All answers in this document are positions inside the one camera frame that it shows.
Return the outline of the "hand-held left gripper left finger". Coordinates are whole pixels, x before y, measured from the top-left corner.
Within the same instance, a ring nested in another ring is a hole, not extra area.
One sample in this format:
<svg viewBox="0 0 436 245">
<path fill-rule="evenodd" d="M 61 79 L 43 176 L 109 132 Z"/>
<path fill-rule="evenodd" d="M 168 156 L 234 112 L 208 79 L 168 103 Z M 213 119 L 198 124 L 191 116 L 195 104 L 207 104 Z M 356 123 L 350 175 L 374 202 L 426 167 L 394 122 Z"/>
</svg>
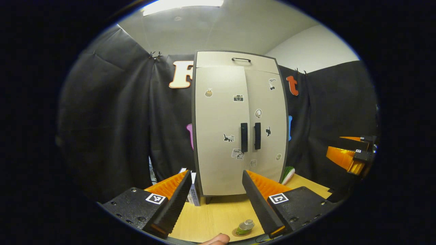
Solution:
<svg viewBox="0 0 436 245">
<path fill-rule="evenodd" d="M 167 238 L 190 192 L 191 174 L 186 169 L 145 189 L 130 187 L 102 206 L 132 227 Z"/>
</svg>

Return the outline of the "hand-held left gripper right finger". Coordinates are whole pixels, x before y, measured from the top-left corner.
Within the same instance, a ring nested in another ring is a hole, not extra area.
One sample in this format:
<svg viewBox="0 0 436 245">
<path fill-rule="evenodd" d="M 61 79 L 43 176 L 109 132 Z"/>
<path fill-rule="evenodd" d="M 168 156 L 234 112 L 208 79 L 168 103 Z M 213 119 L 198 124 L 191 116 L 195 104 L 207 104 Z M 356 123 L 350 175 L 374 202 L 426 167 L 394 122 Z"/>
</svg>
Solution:
<svg viewBox="0 0 436 245">
<path fill-rule="evenodd" d="M 302 186 L 291 189 L 244 170 L 242 185 L 269 238 L 294 233 L 324 217 L 336 208 L 336 203 Z"/>
</svg>

